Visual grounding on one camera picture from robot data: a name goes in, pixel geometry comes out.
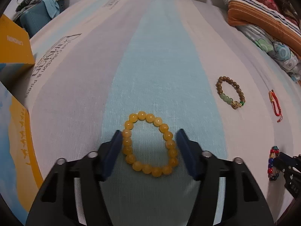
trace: metal screw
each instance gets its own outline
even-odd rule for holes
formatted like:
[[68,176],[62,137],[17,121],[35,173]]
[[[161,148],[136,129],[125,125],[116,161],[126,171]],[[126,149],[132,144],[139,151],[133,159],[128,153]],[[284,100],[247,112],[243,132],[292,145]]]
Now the metal screw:
[[234,162],[236,162],[237,164],[243,164],[243,159],[242,158],[240,158],[240,157],[236,157],[236,158],[234,158],[234,160],[233,160]]
[[90,152],[90,153],[88,154],[88,157],[89,157],[89,158],[94,158],[94,157],[96,157],[96,156],[98,156],[98,153],[97,153],[96,151],[92,151],[92,152]]
[[202,156],[211,157],[212,154],[211,154],[211,152],[205,150],[205,151],[202,152]]
[[58,165],[62,165],[62,164],[64,164],[66,162],[66,160],[64,159],[64,158],[59,158],[58,160],[57,160],[57,164]]

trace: striped bed sheet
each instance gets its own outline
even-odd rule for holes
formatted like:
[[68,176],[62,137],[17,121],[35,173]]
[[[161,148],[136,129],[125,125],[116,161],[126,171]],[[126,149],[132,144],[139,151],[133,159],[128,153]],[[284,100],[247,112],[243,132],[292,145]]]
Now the striped bed sheet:
[[[272,146],[301,153],[301,89],[263,51],[229,26],[225,12],[192,0],[83,0],[31,39],[36,65],[15,96],[29,110],[35,156],[43,178],[55,161],[82,158],[122,129],[130,113],[160,116],[175,133],[218,158],[241,157],[276,220],[291,202],[282,176],[267,178]],[[246,98],[233,110],[216,92],[220,76],[235,80]],[[279,99],[277,123],[268,92]],[[238,99],[227,84],[224,92]],[[142,162],[163,165],[167,154],[156,128],[132,132]],[[114,225],[186,225],[199,183],[181,156],[172,175],[154,179],[133,171],[120,154],[102,185]],[[215,222],[221,220],[220,180]],[[79,182],[76,195],[80,195]],[[80,221],[84,222],[79,207]]]

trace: red string bracelet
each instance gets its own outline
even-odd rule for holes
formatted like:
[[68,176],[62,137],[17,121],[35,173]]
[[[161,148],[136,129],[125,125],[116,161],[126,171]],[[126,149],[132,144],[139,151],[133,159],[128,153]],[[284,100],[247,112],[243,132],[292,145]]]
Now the red string bracelet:
[[[281,108],[280,108],[280,105],[279,105],[278,98],[276,97],[276,94],[274,93],[273,89],[268,92],[268,95],[269,95],[270,101],[273,105],[273,110],[274,110],[275,115],[280,116],[280,118],[277,122],[280,122],[283,119],[283,117],[282,117],[282,114],[281,114]],[[276,106],[275,106],[275,101],[274,100],[276,101],[279,113],[277,113],[277,111],[276,111]]]

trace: gold charm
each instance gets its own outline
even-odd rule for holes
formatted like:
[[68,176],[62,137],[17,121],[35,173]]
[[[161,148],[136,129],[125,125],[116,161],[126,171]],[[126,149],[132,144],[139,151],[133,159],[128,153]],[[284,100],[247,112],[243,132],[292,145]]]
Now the gold charm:
[[237,101],[233,101],[232,103],[231,103],[231,106],[232,106],[232,108],[233,109],[237,109],[238,107],[241,107],[241,105],[239,104],[239,102],[237,102]]

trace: clothing pile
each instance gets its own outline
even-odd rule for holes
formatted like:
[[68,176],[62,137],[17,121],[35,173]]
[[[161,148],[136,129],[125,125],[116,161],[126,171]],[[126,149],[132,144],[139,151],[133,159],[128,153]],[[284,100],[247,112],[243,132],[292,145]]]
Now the clothing pile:
[[225,0],[228,23],[301,80],[300,18],[288,0]]

